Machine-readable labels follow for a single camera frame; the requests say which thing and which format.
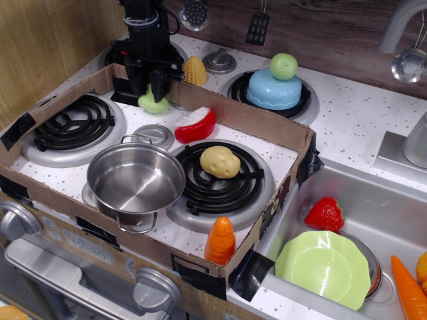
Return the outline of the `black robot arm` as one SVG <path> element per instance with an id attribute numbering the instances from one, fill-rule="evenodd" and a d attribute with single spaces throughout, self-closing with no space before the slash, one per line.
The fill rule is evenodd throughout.
<path id="1" fill-rule="evenodd" d="M 111 46 L 123 60 L 131 88 L 138 97 L 151 88 L 159 103 L 170 90 L 171 81 L 183 80 L 183 57 L 170 43 L 179 32 L 169 29 L 169 19 L 176 18 L 162 1 L 120 1 L 124 7 L 123 22 L 129 37 L 114 40 Z"/>

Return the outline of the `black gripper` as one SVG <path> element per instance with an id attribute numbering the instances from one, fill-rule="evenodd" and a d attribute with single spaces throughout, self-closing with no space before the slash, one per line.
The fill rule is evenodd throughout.
<path id="1" fill-rule="evenodd" d="M 150 79 L 154 101 L 159 103 L 169 93 L 171 79 L 184 77 L 183 57 L 170 43 L 169 30 L 159 24 L 145 29 L 130 28 L 127 39 L 114 40 L 111 46 L 123 60 L 137 98 L 146 94 Z M 121 55 L 121 50 L 129 55 Z"/>

